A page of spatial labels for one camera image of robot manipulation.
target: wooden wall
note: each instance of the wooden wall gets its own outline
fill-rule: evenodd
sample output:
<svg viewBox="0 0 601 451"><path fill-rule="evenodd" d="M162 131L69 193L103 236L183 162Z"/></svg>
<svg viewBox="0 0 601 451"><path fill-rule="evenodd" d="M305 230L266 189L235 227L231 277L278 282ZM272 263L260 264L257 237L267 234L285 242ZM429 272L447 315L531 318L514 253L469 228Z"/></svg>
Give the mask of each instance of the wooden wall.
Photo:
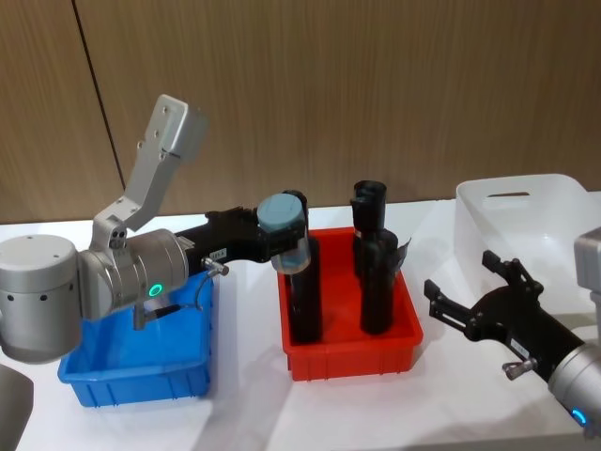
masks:
<svg viewBox="0 0 601 451"><path fill-rule="evenodd" d="M69 0L0 0L0 223L93 216L122 191Z"/></svg>
<svg viewBox="0 0 601 451"><path fill-rule="evenodd" d="M162 212L254 205L286 188L340 205L367 178L386 182L392 201L528 173L601 189L599 1L73 4L100 100L70 2L0 0L0 60L19 68L0 79L4 218L86 216L113 199L99 102L127 179L162 93L210 120Z"/></svg>

